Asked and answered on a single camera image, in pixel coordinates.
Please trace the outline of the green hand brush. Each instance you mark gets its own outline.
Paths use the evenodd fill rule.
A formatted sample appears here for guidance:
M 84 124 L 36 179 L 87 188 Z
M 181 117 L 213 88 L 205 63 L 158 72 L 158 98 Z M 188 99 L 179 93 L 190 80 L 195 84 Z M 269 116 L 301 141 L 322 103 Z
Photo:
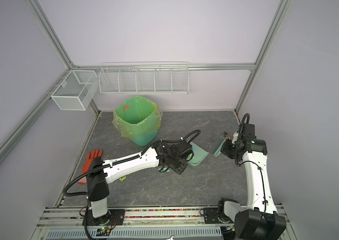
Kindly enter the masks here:
M 218 157 L 221 154 L 221 149 L 222 149 L 224 142 L 225 142 L 225 138 L 222 138 L 219 141 L 217 147 L 213 150 L 213 156 L 214 157 Z

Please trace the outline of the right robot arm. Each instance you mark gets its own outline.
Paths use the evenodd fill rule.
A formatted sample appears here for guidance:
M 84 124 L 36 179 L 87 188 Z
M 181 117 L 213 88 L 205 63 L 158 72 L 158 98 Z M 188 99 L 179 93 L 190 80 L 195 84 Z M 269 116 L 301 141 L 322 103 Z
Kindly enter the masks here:
M 244 167 L 247 181 L 247 204 L 222 198 L 218 219 L 233 222 L 235 236 L 241 240 L 277 240 L 286 229 L 286 219 L 278 214 L 267 174 L 267 147 L 255 136 L 255 126 L 241 123 L 233 139 L 226 139 L 220 150 Z

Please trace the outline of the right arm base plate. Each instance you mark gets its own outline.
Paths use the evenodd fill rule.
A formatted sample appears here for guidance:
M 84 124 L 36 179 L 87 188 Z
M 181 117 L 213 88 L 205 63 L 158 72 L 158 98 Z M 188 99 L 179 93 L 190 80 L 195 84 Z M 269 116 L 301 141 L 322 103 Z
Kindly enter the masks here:
M 218 207 L 202 208 L 199 213 L 202 215 L 205 224 L 226 224 L 218 214 Z

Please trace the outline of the green blue scrap cluster front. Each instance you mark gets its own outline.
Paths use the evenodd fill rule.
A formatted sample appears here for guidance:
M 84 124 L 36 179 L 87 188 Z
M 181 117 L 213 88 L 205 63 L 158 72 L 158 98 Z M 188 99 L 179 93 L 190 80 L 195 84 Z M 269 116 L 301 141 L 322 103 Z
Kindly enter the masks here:
M 166 172 L 169 172 L 169 171 L 170 171 L 170 168 L 159 169 L 160 173 L 166 173 Z

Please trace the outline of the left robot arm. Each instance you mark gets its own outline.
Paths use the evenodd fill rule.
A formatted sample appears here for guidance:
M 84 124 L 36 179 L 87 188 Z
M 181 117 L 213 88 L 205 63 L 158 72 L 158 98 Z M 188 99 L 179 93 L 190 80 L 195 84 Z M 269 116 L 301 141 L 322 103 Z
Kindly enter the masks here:
M 158 140 L 146 146 L 143 151 L 119 159 L 102 160 L 96 157 L 88 170 L 74 178 L 63 189 L 63 196 L 85 196 L 95 219 L 110 215 L 108 210 L 109 184 L 126 175 L 161 167 L 181 175 L 187 162 L 194 157 L 190 142 L 183 140 Z

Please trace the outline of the green plastic dustpan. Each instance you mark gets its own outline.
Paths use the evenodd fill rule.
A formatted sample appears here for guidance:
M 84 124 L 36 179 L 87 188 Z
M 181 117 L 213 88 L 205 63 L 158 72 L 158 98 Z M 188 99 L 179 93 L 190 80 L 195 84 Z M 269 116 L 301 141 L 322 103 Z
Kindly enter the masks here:
M 191 142 L 190 144 L 192 145 L 192 153 L 188 156 L 187 163 L 191 166 L 197 166 L 208 156 L 209 153 L 194 142 Z

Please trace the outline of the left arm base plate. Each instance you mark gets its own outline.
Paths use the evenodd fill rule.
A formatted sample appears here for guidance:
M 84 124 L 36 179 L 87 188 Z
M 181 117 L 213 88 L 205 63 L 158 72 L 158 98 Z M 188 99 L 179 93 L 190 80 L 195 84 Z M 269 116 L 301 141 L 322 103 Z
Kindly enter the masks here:
M 125 219 L 125 210 L 123 209 L 111 209 L 108 213 L 99 218 L 94 218 L 92 210 L 88 213 L 84 213 L 84 221 L 87 226 L 121 226 Z

